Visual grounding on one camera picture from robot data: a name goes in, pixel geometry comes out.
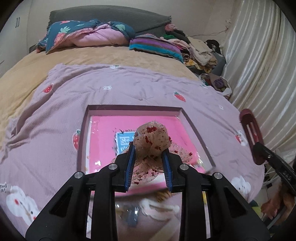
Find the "dark red hair clip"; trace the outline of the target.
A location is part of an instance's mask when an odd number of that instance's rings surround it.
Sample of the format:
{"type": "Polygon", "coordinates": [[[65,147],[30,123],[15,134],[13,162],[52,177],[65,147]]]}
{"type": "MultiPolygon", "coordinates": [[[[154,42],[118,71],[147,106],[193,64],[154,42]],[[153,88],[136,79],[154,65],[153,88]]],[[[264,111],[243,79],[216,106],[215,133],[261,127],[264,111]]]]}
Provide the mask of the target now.
{"type": "Polygon", "coordinates": [[[262,156],[264,141],[256,118],[250,109],[245,108],[240,112],[239,119],[252,152],[253,161],[256,165],[262,165],[265,162],[262,156]]]}

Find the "pile of folded clothes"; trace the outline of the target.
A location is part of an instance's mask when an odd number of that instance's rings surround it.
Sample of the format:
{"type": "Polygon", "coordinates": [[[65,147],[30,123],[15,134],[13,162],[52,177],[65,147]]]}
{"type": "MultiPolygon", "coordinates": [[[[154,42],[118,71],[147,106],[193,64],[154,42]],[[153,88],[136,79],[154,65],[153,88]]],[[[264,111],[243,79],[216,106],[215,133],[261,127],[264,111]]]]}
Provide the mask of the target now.
{"type": "Polygon", "coordinates": [[[213,87],[220,95],[229,99],[232,89],[222,77],[226,59],[221,54],[220,44],[216,40],[202,41],[187,36],[173,24],[165,26],[163,39],[176,45],[182,54],[183,63],[199,77],[206,86],[213,87]]]}

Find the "white wardrobe doors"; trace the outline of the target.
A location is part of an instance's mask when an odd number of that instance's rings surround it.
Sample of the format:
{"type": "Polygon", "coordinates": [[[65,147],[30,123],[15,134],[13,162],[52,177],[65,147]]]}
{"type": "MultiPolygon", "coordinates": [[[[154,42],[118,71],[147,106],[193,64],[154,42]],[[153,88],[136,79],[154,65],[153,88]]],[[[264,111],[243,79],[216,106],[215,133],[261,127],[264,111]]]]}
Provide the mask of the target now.
{"type": "Polygon", "coordinates": [[[1,76],[27,55],[27,24],[31,1],[20,3],[1,30],[1,76]]]}

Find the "navy pink strawberry comforter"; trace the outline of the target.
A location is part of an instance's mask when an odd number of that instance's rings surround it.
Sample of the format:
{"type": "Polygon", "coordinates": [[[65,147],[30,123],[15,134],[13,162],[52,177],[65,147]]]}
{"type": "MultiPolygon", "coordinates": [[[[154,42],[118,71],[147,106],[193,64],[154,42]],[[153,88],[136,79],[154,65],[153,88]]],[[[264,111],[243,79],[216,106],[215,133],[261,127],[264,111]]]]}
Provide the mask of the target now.
{"type": "Polygon", "coordinates": [[[66,20],[50,25],[45,37],[38,42],[36,52],[49,54],[70,47],[127,46],[134,38],[134,29],[122,22],[66,20]]]}

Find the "white pleated curtain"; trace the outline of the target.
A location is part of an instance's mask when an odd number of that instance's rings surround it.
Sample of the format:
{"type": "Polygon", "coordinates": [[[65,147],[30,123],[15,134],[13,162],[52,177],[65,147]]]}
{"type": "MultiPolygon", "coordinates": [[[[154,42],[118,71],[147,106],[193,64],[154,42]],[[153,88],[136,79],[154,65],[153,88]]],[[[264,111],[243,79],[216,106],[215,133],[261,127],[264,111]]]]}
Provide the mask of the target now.
{"type": "Polygon", "coordinates": [[[223,47],[231,103],[250,109],[265,145],[295,158],[295,30],[274,1],[237,1],[223,47]]]}

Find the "purple shallow cardboard tray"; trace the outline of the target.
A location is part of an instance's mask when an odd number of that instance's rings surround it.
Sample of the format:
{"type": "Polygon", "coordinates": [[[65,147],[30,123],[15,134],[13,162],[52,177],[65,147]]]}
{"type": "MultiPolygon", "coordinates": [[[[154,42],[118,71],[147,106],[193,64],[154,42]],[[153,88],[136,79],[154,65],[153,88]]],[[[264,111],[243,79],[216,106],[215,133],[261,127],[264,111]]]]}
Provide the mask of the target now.
{"type": "Polygon", "coordinates": [[[150,121],[164,125],[172,139],[170,152],[198,172],[208,174],[214,161],[195,124],[184,109],[166,106],[89,105],[79,131],[73,136],[77,170],[99,172],[123,153],[136,129],[150,121]]]}

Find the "beige red-dotted mesh scrunchie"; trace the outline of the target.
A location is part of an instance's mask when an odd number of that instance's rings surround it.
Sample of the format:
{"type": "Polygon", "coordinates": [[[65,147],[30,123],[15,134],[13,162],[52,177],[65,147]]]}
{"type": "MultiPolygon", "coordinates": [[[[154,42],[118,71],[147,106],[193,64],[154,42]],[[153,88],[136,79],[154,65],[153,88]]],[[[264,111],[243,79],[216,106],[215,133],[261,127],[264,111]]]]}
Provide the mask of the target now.
{"type": "Polygon", "coordinates": [[[133,137],[133,145],[136,152],[132,175],[133,185],[151,182],[164,172],[161,153],[165,149],[179,155],[182,162],[186,164],[193,158],[193,153],[174,143],[166,127],[157,121],[139,126],[133,137]]]}

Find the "purple teal striped blanket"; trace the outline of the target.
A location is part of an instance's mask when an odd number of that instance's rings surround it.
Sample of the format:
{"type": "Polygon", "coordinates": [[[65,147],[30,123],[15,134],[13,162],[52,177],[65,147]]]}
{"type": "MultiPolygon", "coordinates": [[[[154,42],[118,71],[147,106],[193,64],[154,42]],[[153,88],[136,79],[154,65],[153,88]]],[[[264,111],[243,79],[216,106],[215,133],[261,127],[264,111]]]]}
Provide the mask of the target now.
{"type": "Polygon", "coordinates": [[[129,43],[129,49],[163,57],[173,58],[184,62],[180,49],[166,40],[152,34],[138,35],[129,43]]]}

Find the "grey headboard cushion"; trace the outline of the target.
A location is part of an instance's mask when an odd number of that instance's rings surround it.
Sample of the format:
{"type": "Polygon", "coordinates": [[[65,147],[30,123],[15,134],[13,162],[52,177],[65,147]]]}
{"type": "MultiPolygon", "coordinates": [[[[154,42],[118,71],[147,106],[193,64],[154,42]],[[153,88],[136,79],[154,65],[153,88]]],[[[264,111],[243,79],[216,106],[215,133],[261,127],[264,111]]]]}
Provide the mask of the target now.
{"type": "Polygon", "coordinates": [[[50,12],[48,25],[63,20],[89,21],[98,19],[101,22],[117,21],[133,28],[137,35],[153,34],[163,36],[165,26],[171,23],[171,16],[160,15],[143,9],[127,6],[91,5],[75,6],[50,12]]]}

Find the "lilac strawberry bunny quilt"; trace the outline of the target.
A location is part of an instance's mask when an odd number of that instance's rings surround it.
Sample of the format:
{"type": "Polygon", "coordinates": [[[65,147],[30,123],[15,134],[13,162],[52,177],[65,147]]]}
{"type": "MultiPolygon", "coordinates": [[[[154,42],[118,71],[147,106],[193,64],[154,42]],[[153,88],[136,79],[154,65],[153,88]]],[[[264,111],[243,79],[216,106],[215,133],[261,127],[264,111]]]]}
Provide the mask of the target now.
{"type": "Polygon", "coordinates": [[[1,207],[25,235],[34,217],[77,169],[77,145],[89,105],[181,107],[201,134],[215,163],[251,201],[263,184],[239,111],[200,80],[144,68],[56,65],[31,101],[10,121],[1,151],[1,207]]]}

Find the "tan bed sheet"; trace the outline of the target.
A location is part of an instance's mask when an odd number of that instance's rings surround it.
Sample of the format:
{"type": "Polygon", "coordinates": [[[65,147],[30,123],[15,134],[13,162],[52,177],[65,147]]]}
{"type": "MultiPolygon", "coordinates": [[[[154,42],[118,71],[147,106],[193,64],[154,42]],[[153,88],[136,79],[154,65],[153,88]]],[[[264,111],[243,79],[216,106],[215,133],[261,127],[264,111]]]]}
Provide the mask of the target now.
{"type": "Polygon", "coordinates": [[[47,78],[48,72],[60,63],[133,66],[197,80],[197,77],[178,60],[130,51],[128,47],[68,48],[50,54],[32,52],[1,77],[1,140],[4,140],[9,120],[22,112],[30,102],[35,89],[47,78]]]}

